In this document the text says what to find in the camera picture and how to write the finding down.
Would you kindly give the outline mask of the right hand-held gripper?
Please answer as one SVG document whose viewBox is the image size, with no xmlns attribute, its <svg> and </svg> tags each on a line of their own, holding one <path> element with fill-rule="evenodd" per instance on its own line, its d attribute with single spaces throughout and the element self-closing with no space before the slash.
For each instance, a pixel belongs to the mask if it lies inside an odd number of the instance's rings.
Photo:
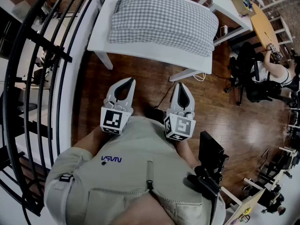
<svg viewBox="0 0 300 225">
<path fill-rule="evenodd" d="M 183 83 L 176 84 L 170 101 L 170 109 L 172 112 L 180 112 L 181 107 L 183 108 L 184 112 L 192 113 L 195 111 L 195 99 L 190 90 Z M 168 139 L 184 141 L 192 137 L 195 124 L 196 121 L 193 119 L 170 113 L 164 119 L 165 136 Z"/>
</svg>

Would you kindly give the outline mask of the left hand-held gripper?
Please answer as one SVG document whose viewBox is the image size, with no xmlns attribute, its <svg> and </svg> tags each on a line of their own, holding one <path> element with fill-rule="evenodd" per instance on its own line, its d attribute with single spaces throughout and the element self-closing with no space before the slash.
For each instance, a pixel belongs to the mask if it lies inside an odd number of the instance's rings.
<svg viewBox="0 0 300 225">
<path fill-rule="evenodd" d="M 133 113 L 131 106 L 135 85 L 134 78 L 126 78 L 109 88 L 104 105 L 101 107 L 100 127 L 102 131 L 116 135 L 122 134 Z"/>
</svg>

